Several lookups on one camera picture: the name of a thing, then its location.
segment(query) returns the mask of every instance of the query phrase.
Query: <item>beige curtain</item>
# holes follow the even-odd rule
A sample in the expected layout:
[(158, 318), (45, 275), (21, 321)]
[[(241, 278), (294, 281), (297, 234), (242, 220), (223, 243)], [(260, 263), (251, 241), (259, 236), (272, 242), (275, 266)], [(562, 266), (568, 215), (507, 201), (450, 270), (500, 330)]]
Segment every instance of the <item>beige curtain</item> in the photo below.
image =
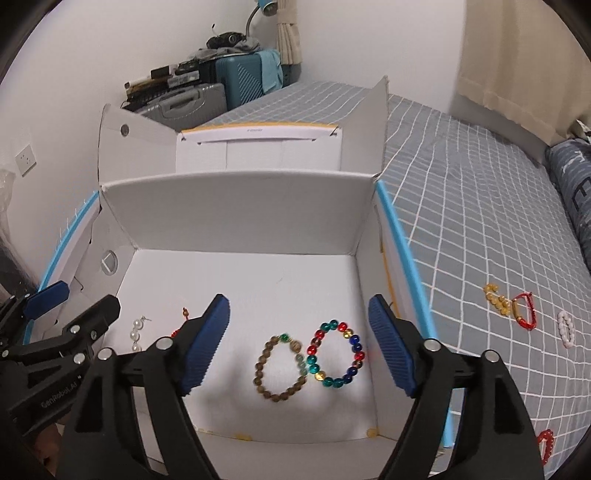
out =
[(591, 111), (591, 62), (542, 0), (467, 0), (457, 91), (547, 144)]
[(301, 63), (300, 31), (297, 28), (297, 0), (278, 0), (277, 50), (281, 64)]

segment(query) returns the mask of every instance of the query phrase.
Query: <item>gray checkered bedsheet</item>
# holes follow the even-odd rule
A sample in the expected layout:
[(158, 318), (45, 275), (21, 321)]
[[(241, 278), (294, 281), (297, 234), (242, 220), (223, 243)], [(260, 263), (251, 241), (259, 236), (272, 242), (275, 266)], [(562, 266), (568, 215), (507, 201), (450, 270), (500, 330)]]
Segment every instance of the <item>gray checkered bedsheet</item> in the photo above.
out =
[[(365, 93), (339, 83), (297, 83), (212, 123), (338, 122)], [(395, 95), (389, 103), (383, 179), (439, 337), (454, 351), (501, 354), (536, 433), (550, 428), (556, 437), (549, 476), (591, 423), (591, 276), (560, 196), (543, 168), (486, 128)], [(533, 292), (538, 327), (530, 333), (497, 314), (482, 291), (488, 282), (509, 298)], [(576, 347), (568, 350), (556, 324), (563, 309), (577, 330)], [(455, 428), (461, 405), (456, 391)]]

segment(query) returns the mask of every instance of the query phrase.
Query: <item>suitcase handle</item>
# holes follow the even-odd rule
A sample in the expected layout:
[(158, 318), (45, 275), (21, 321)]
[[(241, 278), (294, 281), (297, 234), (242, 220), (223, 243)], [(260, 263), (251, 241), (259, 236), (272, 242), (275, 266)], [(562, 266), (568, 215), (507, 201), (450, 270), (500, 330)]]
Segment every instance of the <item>suitcase handle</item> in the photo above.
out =
[(193, 113), (205, 103), (201, 89), (191, 89), (160, 102), (162, 116), (165, 118), (179, 118)]

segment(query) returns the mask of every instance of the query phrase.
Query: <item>cardboard box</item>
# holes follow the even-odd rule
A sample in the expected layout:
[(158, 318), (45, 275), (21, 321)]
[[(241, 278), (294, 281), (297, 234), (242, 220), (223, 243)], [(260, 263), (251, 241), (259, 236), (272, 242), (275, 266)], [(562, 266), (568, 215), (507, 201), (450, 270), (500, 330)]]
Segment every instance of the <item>cardboard box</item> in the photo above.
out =
[[(369, 328), (368, 300), (381, 293), (397, 316), (436, 336), (378, 181), (387, 100), (384, 78), (339, 125), (232, 125), (178, 135), (107, 106), (100, 213), (78, 227), (92, 230), (91, 242), (78, 235), (83, 253), (48, 272), (48, 282), (69, 278), (72, 293), (58, 324), (47, 329), (41, 322), (37, 331), (53, 335), (116, 294), (121, 315), (102, 346), (129, 353), (134, 319), (150, 320), (139, 340), (147, 348), (181, 326), (183, 308), (200, 316), (222, 293), (230, 301), (229, 327), (203, 384), (184, 399), (220, 477), (377, 477), (412, 402), (394, 385)], [(332, 319), (359, 334), (368, 354), (353, 383), (336, 390), (311, 375), (277, 404), (256, 392), (254, 365), (272, 335), (289, 333), (305, 353), (320, 324)], [(339, 377), (352, 360), (349, 343), (329, 332), (319, 350), (323, 370)], [(294, 354), (277, 346), (265, 386), (281, 392), (297, 377)], [(135, 397), (148, 456), (161, 460), (141, 389)]]

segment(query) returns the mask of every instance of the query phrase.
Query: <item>dark blue pillow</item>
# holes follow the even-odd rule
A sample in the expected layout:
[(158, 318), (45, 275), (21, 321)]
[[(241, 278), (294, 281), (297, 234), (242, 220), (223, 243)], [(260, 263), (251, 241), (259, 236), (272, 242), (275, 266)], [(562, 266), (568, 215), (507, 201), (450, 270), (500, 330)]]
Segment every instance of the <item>dark blue pillow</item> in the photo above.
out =
[(574, 139), (547, 150), (550, 179), (562, 194), (591, 271), (591, 145)]

